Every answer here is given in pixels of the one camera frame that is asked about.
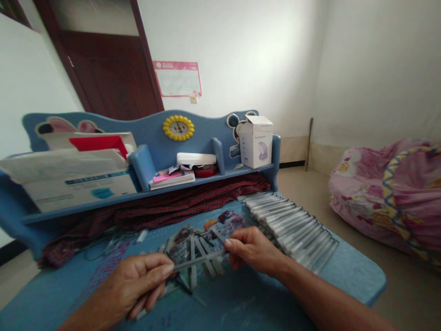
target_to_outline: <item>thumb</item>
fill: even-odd
[[[171,275],[174,267],[174,264],[165,264],[153,268],[132,283],[132,291],[140,297],[141,295],[157,288]]]
[[[245,252],[246,252],[245,244],[240,240],[228,238],[224,242],[224,247],[230,253],[236,254],[241,258],[245,257]]]

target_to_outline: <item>desk surface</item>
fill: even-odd
[[[248,209],[237,201],[215,211],[202,213],[179,224],[150,231],[135,245],[127,242],[107,257],[86,261],[77,254],[59,270],[44,270],[27,284],[0,312],[3,330],[54,330],[96,289],[120,258],[142,251],[157,251],[159,246],[190,224],[204,228],[209,219],[225,211],[243,215],[252,224]],[[373,261],[334,235],[340,245],[320,276],[362,303],[371,306],[383,292],[386,277]],[[97,245],[88,253],[98,253]],[[122,322],[117,330],[314,330],[314,325],[293,296],[278,281],[244,267],[233,272],[226,258],[226,273],[212,279],[205,266],[198,266],[195,293],[207,304],[202,307],[181,290],[160,300],[155,309],[135,322]]]

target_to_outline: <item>red folder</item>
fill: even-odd
[[[127,159],[127,150],[120,136],[69,138],[69,141],[80,152],[114,148]]]

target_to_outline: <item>baseboard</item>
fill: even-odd
[[[305,161],[284,162],[280,164],[280,169],[292,168],[295,166],[304,166]]]
[[[17,240],[11,241],[9,244],[3,246],[0,248],[0,267],[27,249],[25,245]]]

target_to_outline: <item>pink poster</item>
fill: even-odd
[[[202,96],[197,62],[153,61],[153,65],[161,96]]]

